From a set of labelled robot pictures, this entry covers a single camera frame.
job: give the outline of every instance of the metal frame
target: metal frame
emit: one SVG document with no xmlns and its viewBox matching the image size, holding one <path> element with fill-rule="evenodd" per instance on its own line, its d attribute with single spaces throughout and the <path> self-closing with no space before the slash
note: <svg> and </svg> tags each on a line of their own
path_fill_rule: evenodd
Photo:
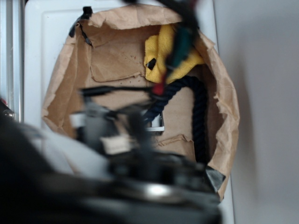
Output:
<svg viewBox="0 0 299 224">
<path fill-rule="evenodd" d="M 23 121 L 24 0 L 0 0 L 0 96 Z"/>
</svg>

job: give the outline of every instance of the twisted rope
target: twisted rope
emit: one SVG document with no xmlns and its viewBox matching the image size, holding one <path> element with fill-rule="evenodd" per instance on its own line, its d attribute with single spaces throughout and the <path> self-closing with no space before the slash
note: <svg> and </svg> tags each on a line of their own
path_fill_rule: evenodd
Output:
<svg viewBox="0 0 299 224">
<path fill-rule="evenodd" d="M 206 164 L 205 140 L 205 114 L 206 114 L 206 89 L 204 84 L 196 77 L 184 76 L 169 84 L 164 91 L 164 100 L 156 101 L 145 113 L 145 122 L 151 122 L 161 113 L 169 100 L 183 87 L 189 87 L 194 93 L 194 107 L 192 116 L 192 135 L 194 141 L 195 158 L 197 162 Z"/>
</svg>

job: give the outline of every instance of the metal bracket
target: metal bracket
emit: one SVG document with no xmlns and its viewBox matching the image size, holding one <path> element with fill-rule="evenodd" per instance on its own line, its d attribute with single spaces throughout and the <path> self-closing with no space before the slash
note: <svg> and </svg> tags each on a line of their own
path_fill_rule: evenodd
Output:
<svg viewBox="0 0 299 224">
<path fill-rule="evenodd" d="M 146 130 L 154 135 L 162 135 L 165 131 L 163 114 L 160 113 L 158 116 L 156 116 L 151 122 L 151 127 L 147 127 Z"/>
</svg>

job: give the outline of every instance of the black tape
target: black tape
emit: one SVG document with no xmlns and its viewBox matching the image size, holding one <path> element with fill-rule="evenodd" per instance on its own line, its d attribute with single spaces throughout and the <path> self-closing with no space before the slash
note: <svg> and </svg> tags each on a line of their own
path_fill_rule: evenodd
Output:
<svg viewBox="0 0 299 224">
<path fill-rule="evenodd" d="M 150 70 L 154 69 L 154 66 L 156 65 L 157 60 L 155 58 L 151 59 L 149 63 L 146 64 L 146 67 L 148 67 Z"/>
<path fill-rule="evenodd" d="M 217 192 L 223 184 L 226 176 L 212 167 L 206 167 L 206 177 L 214 192 Z"/>
<path fill-rule="evenodd" d="M 93 14 L 93 10 L 90 6 L 83 7 L 83 14 L 72 25 L 70 32 L 69 32 L 69 36 L 74 37 L 75 27 L 76 27 L 77 22 L 79 22 L 80 20 L 89 20 L 89 18 L 92 16 L 92 14 Z"/>
</svg>

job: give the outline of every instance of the silver metal part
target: silver metal part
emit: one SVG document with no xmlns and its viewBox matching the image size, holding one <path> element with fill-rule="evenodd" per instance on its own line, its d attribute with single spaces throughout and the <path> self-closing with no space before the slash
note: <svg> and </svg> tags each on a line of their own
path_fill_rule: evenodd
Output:
<svg viewBox="0 0 299 224">
<path fill-rule="evenodd" d="M 12 112 L 11 110 L 5 110 L 5 111 L 3 111 L 3 114 L 4 114 L 4 116 L 6 116 L 6 117 L 8 117 L 8 118 L 10 118 L 10 119 L 13 119 L 14 118 L 14 112 Z"/>
<path fill-rule="evenodd" d="M 0 96 L 23 121 L 24 1 L 0 0 Z"/>
<path fill-rule="evenodd" d="M 158 116 L 156 116 L 151 122 L 151 127 L 147 127 L 146 130 L 154 135 L 162 135 L 165 131 L 163 114 L 160 113 Z"/>
<path fill-rule="evenodd" d="M 141 182 L 132 179 L 118 181 L 117 193 L 135 199 L 159 202 L 159 203 L 181 203 L 182 189 L 159 183 Z"/>
</svg>

